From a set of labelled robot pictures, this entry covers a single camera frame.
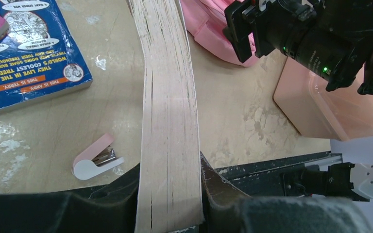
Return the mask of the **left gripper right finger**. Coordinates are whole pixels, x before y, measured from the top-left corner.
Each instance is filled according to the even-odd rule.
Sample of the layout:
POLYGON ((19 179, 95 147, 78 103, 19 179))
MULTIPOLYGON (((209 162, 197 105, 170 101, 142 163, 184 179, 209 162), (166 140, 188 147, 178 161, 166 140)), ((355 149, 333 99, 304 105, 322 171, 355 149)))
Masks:
POLYGON ((250 196, 201 157, 203 233, 371 233, 355 201, 343 197, 250 196))

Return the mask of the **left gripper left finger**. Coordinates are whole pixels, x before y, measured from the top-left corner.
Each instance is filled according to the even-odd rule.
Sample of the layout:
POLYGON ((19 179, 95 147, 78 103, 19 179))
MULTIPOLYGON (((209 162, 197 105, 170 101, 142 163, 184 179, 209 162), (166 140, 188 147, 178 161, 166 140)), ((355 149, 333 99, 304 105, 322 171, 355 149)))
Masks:
POLYGON ((132 233, 140 165, 107 185, 0 195, 0 233, 132 233))

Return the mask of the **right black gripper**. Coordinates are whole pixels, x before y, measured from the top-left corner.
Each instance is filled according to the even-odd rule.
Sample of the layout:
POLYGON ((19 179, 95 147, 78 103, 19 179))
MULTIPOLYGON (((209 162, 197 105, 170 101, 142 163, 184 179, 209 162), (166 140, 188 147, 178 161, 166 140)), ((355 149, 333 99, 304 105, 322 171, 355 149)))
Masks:
MULTIPOLYGON (((245 63, 252 50, 251 26, 243 11, 250 0, 235 0, 224 10, 223 32, 238 60, 245 63)), ((254 14, 257 55, 280 50, 327 81, 326 90, 352 85, 360 69, 361 95, 373 95, 373 0, 277 0, 254 14)))

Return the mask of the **pink student backpack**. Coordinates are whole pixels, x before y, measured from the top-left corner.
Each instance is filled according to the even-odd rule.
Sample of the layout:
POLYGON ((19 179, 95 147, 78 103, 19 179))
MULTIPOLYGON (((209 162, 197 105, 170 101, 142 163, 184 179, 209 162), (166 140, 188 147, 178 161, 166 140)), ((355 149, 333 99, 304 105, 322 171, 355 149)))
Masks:
POLYGON ((222 30, 227 26, 224 10, 232 0, 180 1, 187 31, 203 48, 231 64, 251 67, 259 60, 252 55, 246 62, 238 60, 233 46, 222 30))

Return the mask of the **orange treehouse book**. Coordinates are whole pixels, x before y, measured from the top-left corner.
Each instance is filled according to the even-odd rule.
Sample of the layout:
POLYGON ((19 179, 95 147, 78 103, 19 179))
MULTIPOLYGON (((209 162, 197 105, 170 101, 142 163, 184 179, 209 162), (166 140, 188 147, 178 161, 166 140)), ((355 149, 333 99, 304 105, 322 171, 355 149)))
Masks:
POLYGON ((178 0, 131 0, 144 54, 137 233, 203 222, 199 125, 190 45, 178 0))

